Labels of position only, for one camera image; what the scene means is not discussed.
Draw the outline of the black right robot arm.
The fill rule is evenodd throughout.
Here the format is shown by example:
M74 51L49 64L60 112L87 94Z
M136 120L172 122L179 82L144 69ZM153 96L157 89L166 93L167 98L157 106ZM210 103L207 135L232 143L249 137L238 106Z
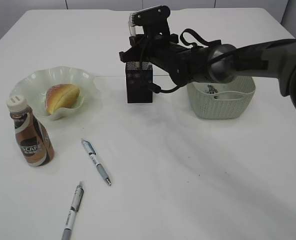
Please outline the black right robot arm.
M296 108L296 39L280 39L237 48L220 40L207 41L187 28L183 35L144 34L130 37L131 47L121 51L121 62L149 62L167 72L174 83L168 93L189 83L228 84L237 76L274 78L283 97Z

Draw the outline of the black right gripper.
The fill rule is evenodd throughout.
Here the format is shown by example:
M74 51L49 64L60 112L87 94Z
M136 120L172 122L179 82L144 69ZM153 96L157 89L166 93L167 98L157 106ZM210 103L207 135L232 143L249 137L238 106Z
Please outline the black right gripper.
M156 35L148 39L139 34L131 37L132 47L121 51L119 58L123 63L150 62L166 71L175 85L190 82L212 83L213 79L205 65L213 47L212 41L206 41L196 32L190 32L196 42L188 42L184 35Z

